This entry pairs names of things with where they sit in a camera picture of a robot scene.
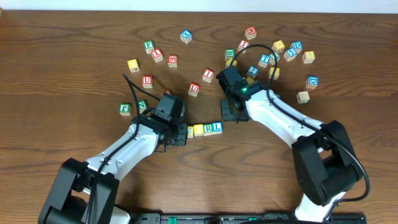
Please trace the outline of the blue L block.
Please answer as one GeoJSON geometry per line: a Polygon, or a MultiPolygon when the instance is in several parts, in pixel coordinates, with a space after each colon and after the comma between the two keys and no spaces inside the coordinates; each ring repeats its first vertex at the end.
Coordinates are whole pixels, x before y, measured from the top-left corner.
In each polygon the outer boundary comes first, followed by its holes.
{"type": "Polygon", "coordinates": [[[223,132],[223,123],[221,121],[217,121],[212,123],[213,134],[221,134],[223,132]]]}

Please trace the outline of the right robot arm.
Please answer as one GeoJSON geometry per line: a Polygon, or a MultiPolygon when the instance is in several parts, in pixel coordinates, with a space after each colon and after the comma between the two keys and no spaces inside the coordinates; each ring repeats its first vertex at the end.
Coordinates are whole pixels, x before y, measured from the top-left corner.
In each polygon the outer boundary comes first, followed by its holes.
{"type": "Polygon", "coordinates": [[[353,223],[355,218],[339,217],[333,209],[345,202],[345,194],[359,180],[368,180],[354,152],[345,127],[337,122],[322,123],[284,103],[265,84],[249,83],[236,67],[217,74],[226,98],[221,101],[224,121],[263,124],[290,146],[295,173],[303,192],[293,222],[353,223]]]}

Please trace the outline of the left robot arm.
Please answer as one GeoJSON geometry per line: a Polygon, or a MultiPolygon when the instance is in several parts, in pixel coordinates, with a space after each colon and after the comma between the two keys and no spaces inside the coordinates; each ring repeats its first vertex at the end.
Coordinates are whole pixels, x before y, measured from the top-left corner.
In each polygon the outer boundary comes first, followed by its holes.
{"type": "Polygon", "coordinates": [[[186,102],[165,93],[155,108],[135,117],[127,132],[100,154],[60,167],[39,215],[39,223],[131,223],[116,206],[120,181],[159,146],[185,146],[186,102]]]}

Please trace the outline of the yellow C block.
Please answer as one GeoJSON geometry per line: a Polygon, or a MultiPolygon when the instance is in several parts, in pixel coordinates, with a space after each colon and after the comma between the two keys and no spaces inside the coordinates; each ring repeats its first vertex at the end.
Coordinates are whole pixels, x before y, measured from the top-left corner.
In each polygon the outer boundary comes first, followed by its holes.
{"type": "Polygon", "coordinates": [[[194,128],[193,126],[188,126],[187,127],[187,138],[193,138],[194,137],[194,128]]]}

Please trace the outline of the yellow O block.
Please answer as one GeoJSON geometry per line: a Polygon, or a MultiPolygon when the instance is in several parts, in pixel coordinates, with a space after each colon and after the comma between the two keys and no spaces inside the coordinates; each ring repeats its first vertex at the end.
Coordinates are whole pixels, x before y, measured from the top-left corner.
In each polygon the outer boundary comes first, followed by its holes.
{"type": "Polygon", "coordinates": [[[193,126],[194,136],[203,136],[204,135],[204,125],[203,124],[195,124],[193,126]]]}

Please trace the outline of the green R block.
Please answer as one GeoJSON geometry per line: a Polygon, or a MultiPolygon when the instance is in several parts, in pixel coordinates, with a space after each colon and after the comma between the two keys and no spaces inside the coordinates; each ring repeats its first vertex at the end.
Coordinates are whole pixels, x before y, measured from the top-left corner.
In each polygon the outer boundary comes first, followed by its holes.
{"type": "Polygon", "coordinates": [[[213,135],[213,125],[212,124],[204,124],[203,125],[203,135],[204,136],[213,135]]]}

